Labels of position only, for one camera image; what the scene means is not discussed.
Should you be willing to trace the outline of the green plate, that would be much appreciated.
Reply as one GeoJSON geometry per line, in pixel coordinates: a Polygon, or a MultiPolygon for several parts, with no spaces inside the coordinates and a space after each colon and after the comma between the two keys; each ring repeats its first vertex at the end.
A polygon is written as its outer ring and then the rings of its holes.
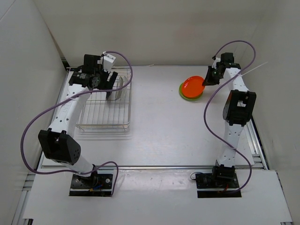
{"type": "Polygon", "coordinates": [[[200,95],[196,96],[196,97],[186,97],[183,92],[182,92],[182,86],[183,86],[183,83],[180,84],[180,87],[179,87],[179,95],[185,99],[186,101],[197,101],[198,99],[201,98],[201,96],[203,95],[203,93],[201,93],[200,95]]]}

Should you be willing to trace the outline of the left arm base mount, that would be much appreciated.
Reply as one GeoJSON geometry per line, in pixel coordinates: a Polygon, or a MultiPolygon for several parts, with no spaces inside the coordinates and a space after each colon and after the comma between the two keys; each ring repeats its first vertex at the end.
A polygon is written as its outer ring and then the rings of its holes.
{"type": "Polygon", "coordinates": [[[113,190],[113,170],[97,170],[89,177],[73,174],[69,196],[110,197],[113,190]]]}

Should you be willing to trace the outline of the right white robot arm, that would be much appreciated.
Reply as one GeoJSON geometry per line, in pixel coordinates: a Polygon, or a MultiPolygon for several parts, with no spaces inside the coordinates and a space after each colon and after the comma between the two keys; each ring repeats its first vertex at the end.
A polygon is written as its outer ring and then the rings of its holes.
{"type": "Polygon", "coordinates": [[[214,57],[213,65],[202,83],[203,86],[218,85],[221,79],[229,84],[229,96],[223,108],[225,133],[221,138],[223,142],[221,155],[216,160],[212,173],[203,178],[205,185],[211,188],[237,188],[235,173],[235,156],[241,132],[250,121],[255,106],[256,93],[249,91],[238,73],[241,67],[234,62],[231,52],[214,57]]]}

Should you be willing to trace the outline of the orange plate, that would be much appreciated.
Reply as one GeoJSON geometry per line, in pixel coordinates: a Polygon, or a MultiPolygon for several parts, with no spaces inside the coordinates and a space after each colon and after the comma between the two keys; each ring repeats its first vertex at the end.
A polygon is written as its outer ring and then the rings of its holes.
{"type": "Polygon", "coordinates": [[[203,93],[205,86],[202,86],[204,79],[201,76],[192,76],[183,82],[182,92],[188,98],[194,98],[203,93]]]}

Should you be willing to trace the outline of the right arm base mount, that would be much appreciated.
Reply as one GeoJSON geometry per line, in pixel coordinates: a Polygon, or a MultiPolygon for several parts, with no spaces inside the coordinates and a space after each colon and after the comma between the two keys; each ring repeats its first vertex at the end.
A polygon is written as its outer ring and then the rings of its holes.
{"type": "Polygon", "coordinates": [[[236,174],[232,181],[214,181],[211,173],[194,172],[190,180],[196,182],[198,199],[242,197],[236,174]]]}

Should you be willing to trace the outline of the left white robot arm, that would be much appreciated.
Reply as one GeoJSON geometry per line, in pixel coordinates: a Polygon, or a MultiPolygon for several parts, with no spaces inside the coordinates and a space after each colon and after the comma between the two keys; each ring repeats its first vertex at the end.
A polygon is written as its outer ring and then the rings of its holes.
{"type": "Polygon", "coordinates": [[[95,90],[110,93],[117,77],[111,72],[116,58],[110,52],[84,56],[83,65],[74,69],[66,92],[66,98],[58,107],[55,119],[47,130],[38,134],[45,157],[66,166],[82,177],[82,182],[92,188],[98,183],[94,165],[81,155],[81,146],[74,139],[76,124],[81,112],[95,90]]]}

